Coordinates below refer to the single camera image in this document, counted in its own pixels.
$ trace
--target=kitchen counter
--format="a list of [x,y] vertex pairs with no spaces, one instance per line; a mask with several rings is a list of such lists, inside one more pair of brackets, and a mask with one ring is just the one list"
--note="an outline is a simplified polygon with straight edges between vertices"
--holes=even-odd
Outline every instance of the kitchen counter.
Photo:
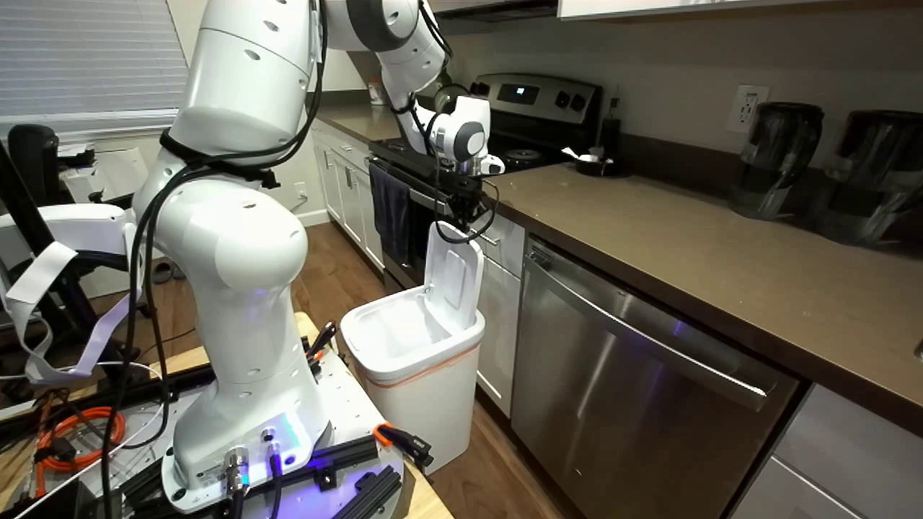
[[361,140],[388,140],[401,136],[395,116],[385,103],[371,103],[371,100],[323,103],[319,117],[335,124],[339,129]]
[[[376,140],[388,110],[323,110]],[[787,372],[923,436],[923,263],[734,212],[724,199],[571,165],[490,178],[532,234]]]

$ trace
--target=kitchen appliance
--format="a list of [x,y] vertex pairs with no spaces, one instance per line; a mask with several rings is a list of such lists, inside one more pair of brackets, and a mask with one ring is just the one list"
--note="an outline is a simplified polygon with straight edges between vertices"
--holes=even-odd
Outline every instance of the kitchen appliance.
[[[472,95],[490,100],[490,152],[508,173],[557,165],[565,160],[562,146],[594,143],[604,85],[500,72],[476,77]],[[412,152],[404,137],[372,140],[371,150],[378,231],[388,222],[381,231],[388,289],[411,289],[424,278],[431,222],[453,212],[447,192],[483,191],[453,185],[472,178],[441,175],[437,160]]]
[[512,420],[585,515],[724,515],[797,390],[528,242]]
[[760,103],[731,206],[756,219],[782,215],[795,185],[812,165],[822,117],[825,113],[813,103]]
[[812,224],[845,242],[883,242],[904,211],[923,199],[923,113],[852,113]]

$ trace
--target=dishwasher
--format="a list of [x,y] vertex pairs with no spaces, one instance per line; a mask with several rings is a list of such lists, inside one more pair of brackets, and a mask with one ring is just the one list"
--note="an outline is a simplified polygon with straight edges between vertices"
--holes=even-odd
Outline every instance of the dishwasher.
[[551,245],[525,251],[515,433],[585,515],[724,515],[800,379]]

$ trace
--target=floor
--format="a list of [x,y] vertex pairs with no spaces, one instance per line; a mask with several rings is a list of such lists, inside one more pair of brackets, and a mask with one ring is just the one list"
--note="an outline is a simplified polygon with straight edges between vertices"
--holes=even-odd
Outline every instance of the floor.
[[[350,309],[385,297],[376,268],[335,224],[310,228],[310,263],[293,281],[294,309],[319,325],[339,323]],[[195,297],[183,278],[156,289],[169,352],[199,342]],[[151,325],[138,328],[144,355],[153,355]],[[476,401],[472,447],[434,476],[437,493],[459,519],[557,519],[577,515],[565,498],[539,476],[538,464],[512,440],[505,417],[490,401]]]

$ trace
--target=wall outlet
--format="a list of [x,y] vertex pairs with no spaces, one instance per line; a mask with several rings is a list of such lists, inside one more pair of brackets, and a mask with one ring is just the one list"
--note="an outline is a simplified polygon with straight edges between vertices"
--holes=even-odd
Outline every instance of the wall outlet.
[[310,180],[294,180],[297,199],[310,199]]
[[770,97],[770,85],[741,82],[731,103],[727,129],[751,133],[756,120],[756,105],[766,103],[767,97]]

